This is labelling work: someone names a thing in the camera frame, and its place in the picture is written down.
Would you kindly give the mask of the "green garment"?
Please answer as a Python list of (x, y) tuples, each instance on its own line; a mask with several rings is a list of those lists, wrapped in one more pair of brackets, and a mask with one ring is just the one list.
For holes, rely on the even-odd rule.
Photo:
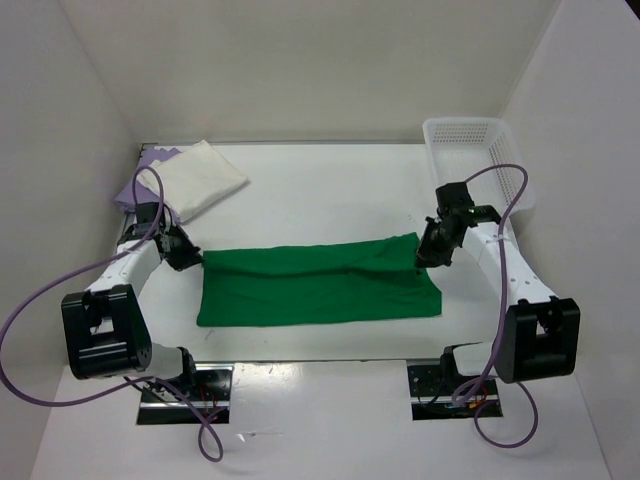
[(198, 326), (281, 327), (431, 318), (442, 293), (409, 233), (313, 246), (207, 251)]

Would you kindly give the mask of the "purple t-shirt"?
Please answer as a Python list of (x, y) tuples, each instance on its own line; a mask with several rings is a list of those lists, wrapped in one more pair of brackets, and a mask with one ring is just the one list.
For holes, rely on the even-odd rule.
[[(150, 166), (154, 161), (165, 162), (180, 151), (177, 148), (149, 148), (143, 149), (140, 154), (137, 167)], [(136, 183), (136, 187), (133, 187), (133, 178), (127, 182), (121, 192), (114, 198), (115, 204), (124, 213), (135, 212), (135, 198), (139, 203), (157, 202), (159, 197), (144, 186), (140, 186)]]

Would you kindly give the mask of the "cream white t-shirt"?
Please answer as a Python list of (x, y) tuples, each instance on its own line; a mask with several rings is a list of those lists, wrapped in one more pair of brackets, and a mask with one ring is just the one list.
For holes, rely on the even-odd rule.
[(189, 222), (249, 182), (244, 173), (204, 140), (168, 160), (154, 160), (150, 168), (161, 179), (164, 204), (181, 223)]

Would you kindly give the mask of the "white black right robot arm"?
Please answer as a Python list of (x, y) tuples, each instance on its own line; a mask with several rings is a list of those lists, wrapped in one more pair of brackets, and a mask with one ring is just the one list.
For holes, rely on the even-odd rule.
[(576, 301), (550, 289), (493, 220), (428, 217), (416, 265), (450, 266), (458, 248), (474, 259), (500, 297), (498, 348), (489, 356), (498, 377), (515, 383), (573, 373), (581, 321)]

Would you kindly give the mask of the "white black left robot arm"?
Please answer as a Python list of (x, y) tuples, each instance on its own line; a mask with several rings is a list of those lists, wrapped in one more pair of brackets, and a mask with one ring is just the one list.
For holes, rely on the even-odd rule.
[(192, 355), (184, 347), (153, 342), (139, 305), (144, 285), (163, 263), (181, 272), (202, 264), (203, 256), (178, 225), (146, 241), (141, 229), (131, 226), (102, 275), (63, 298), (67, 356), (77, 379), (150, 376), (164, 380), (177, 399), (197, 393), (200, 376)]

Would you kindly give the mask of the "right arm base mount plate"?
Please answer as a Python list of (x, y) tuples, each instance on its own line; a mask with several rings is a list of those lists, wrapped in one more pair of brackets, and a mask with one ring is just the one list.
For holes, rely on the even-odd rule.
[(466, 378), (454, 374), (445, 377), (441, 364), (434, 360), (408, 362), (406, 365), (413, 421), (502, 417), (498, 388), (487, 380), (464, 405), (451, 401), (453, 391)]

